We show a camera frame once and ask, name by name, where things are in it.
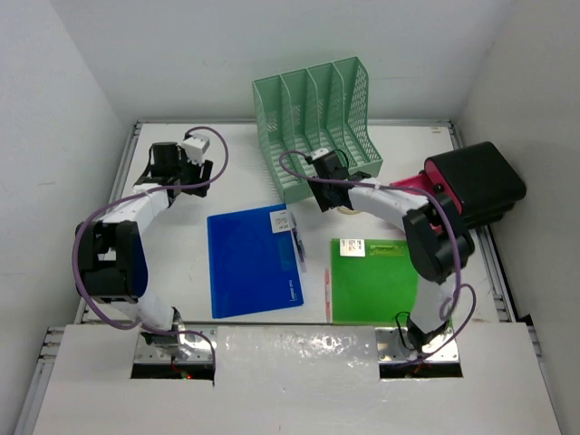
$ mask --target white wall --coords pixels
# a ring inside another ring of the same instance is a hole
[[[52,0],[121,120],[254,117],[256,78],[358,55],[374,118],[458,116],[513,0]]]
[[[460,123],[492,140],[527,184],[495,225],[520,312],[531,313],[556,413],[580,433],[580,3],[519,1]]]
[[[125,133],[48,0],[2,2],[0,434],[46,327],[74,318],[74,228],[108,198]]]

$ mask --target white label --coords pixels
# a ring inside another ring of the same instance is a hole
[[[290,224],[288,223],[288,215],[286,210],[271,211],[270,212],[270,224],[272,225],[272,232],[281,233],[283,231],[290,230]]]
[[[364,256],[364,240],[341,238],[341,256]]]

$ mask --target green folder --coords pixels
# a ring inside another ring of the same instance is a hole
[[[394,326],[397,313],[411,311],[419,276],[407,242],[366,239],[364,256],[341,256],[335,238],[331,259],[335,324]]]

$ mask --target blue folder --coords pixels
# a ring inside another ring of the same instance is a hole
[[[208,217],[214,319],[304,303],[292,234],[274,232],[270,218],[285,209],[280,204]]]

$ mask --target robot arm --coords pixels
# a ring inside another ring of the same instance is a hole
[[[131,195],[159,186],[179,186],[207,181],[213,163],[203,159],[209,138],[193,134],[176,142],[154,143],[147,168],[133,186]],[[89,296],[114,306],[131,320],[169,331],[175,309],[166,305],[148,287],[148,269],[141,235],[153,219],[171,207],[184,192],[205,197],[209,186],[195,189],[159,190],[120,204],[95,220],[82,236],[79,268]]]
[[[319,179],[380,186],[368,174],[349,174],[334,151],[316,150],[306,161],[314,166]],[[420,275],[407,321],[409,340],[420,351],[447,329],[449,319],[441,315],[441,307],[453,297],[455,285],[450,234],[437,209],[425,197],[404,191],[308,182],[323,212],[344,206],[371,213],[404,231],[411,262]],[[469,230],[499,220],[526,195],[523,181],[490,142],[428,158],[418,176],[393,185],[419,188],[437,199],[451,225],[461,268],[475,250]]]

